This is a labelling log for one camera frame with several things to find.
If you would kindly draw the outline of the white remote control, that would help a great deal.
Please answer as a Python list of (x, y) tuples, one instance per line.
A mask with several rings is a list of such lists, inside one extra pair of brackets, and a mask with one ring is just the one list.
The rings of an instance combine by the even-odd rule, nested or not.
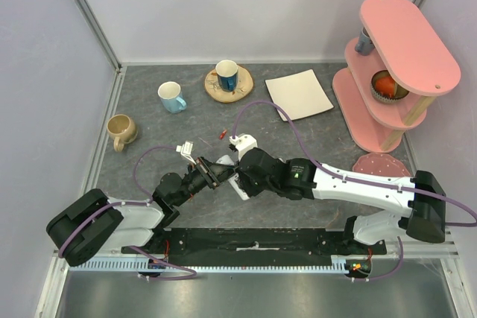
[[(229, 155), (224, 155), (218, 159), (216, 162), (217, 164), (223, 164), (223, 165), (234, 165), (235, 162), (230, 158)], [(239, 197), (243, 200), (249, 200), (250, 198), (246, 194), (246, 192), (239, 187), (239, 175), (238, 174), (233, 174), (228, 180), (228, 183), (232, 186), (234, 191), (239, 195)]]

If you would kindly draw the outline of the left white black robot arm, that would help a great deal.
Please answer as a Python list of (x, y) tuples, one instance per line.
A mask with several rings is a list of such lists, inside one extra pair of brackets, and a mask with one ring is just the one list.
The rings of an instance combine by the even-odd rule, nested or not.
[(120, 200), (101, 189), (86, 192), (46, 226), (46, 233), (60, 257), (80, 266), (101, 250), (141, 247), (147, 253), (161, 250), (163, 235), (157, 231), (175, 220), (181, 206), (204, 188), (216, 189), (235, 175), (235, 162), (225, 155), (217, 162), (203, 157), (181, 176), (165, 174), (153, 200)]

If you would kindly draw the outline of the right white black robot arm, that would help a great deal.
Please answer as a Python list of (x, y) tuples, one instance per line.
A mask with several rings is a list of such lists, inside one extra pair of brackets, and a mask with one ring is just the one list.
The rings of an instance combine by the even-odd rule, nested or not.
[(238, 185), (249, 197), (263, 191), (290, 200), (343, 200), (372, 206), (379, 212), (352, 216), (334, 238), (319, 238), (322, 252), (363, 255), (387, 239), (410, 237), (428, 244), (445, 241), (446, 204), (434, 176), (378, 177), (353, 174), (304, 158), (282, 161), (254, 147), (238, 154)]

